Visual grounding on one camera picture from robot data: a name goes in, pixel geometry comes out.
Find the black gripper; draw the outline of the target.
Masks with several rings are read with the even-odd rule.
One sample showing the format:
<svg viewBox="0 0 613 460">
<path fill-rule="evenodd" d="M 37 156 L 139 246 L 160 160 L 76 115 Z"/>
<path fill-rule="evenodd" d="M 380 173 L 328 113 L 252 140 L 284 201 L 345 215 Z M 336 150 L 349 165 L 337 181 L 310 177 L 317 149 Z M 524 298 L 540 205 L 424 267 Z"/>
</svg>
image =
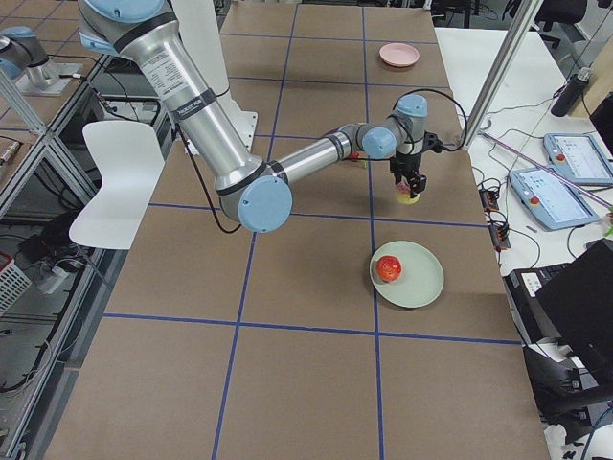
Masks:
<svg viewBox="0 0 613 460">
<path fill-rule="evenodd" d="M 398 186 L 404 183 L 409 188 L 409 196 L 418 198 L 425 190 L 427 177 L 420 174 L 421 154 L 404 154 L 396 152 L 389 159 L 390 172 L 394 177 L 394 183 Z"/>
</svg>

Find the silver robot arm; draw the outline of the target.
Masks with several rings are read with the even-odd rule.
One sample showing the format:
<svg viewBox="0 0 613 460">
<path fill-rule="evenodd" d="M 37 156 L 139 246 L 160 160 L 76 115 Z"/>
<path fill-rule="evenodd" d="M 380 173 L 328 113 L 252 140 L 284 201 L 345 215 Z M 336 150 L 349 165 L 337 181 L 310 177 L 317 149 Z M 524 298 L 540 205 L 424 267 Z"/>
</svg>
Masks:
<svg viewBox="0 0 613 460">
<path fill-rule="evenodd" d="M 225 215 L 246 229 L 279 228 L 292 208 L 291 185 L 362 151 L 389 160 L 396 183 L 420 193 L 422 154 L 434 147 L 426 132 L 427 101 L 419 94 L 398 99 L 384 122 L 350 124 L 279 161 L 251 154 L 239 125 L 246 117 L 206 82 L 226 82 L 215 10 L 190 1 L 80 1 L 82 44 L 99 53 L 134 61 L 171 119 L 187 134 L 215 175 Z"/>
<path fill-rule="evenodd" d="M 79 63 L 56 62 L 28 27 L 1 31 L 1 70 L 24 95 L 59 96 L 81 68 Z"/>
</svg>

